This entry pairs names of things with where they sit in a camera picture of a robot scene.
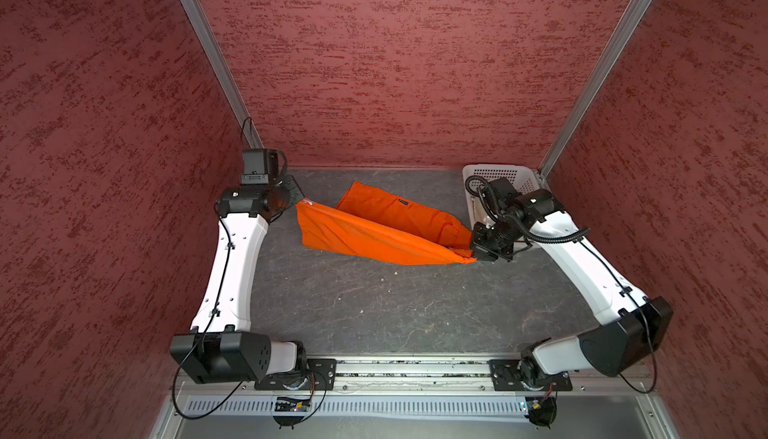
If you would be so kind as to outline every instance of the laundry basket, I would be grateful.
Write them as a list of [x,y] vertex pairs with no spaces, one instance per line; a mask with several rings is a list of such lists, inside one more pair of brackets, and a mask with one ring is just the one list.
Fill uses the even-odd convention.
[[[462,169],[462,179],[466,181],[470,175],[479,175],[488,181],[506,177],[521,194],[528,194],[540,188],[533,171],[522,165],[471,164]],[[494,222],[485,214],[480,199],[470,195],[466,188],[464,194],[467,197],[467,208],[469,209],[469,227],[471,228],[475,223],[493,225]]]

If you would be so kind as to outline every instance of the dark stone surface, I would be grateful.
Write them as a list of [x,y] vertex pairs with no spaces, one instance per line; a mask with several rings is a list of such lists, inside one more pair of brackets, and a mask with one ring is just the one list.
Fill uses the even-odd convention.
[[[460,172],[294,170],[306,197],[335,206],[358,180],[468,225]],[[401,266],[307,249],[296,211],[270,226],[256,266],[252,328],[311,354],[518,352],[597,322],[541,249],[512,263]]]

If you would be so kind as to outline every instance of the black mounting plate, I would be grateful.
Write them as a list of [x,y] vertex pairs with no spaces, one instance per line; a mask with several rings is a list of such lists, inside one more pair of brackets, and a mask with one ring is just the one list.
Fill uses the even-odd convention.
[[[488,366],[491,367],[491,379],[493,380],[494,391],[526,391],[538,392],[523,386],[523,383],[512,376],[512,371],[518,368],[517,359],[491,359]],[[572,391],[571,378],[567,372],[552,376],[552,391]],[[546,393],[548,387],[542,388],[540,392]]]
[[[326,387],[326,383],[327,390],[332,391],[333,382],[336,379],[336,359],[307,359],[306,362],[310,372],[315,373],[315,391],[322,391]],[[317,376],[320,374],[325,377],[326,382]],[[296,374],[293,373],[270,374],[265,376],[261,382],[256,382],[254,388],[257,391],[282,391],[286,393],[310,389],[309,381],[305,381],[296,389],[289,389],[288,386],[295,380]]]

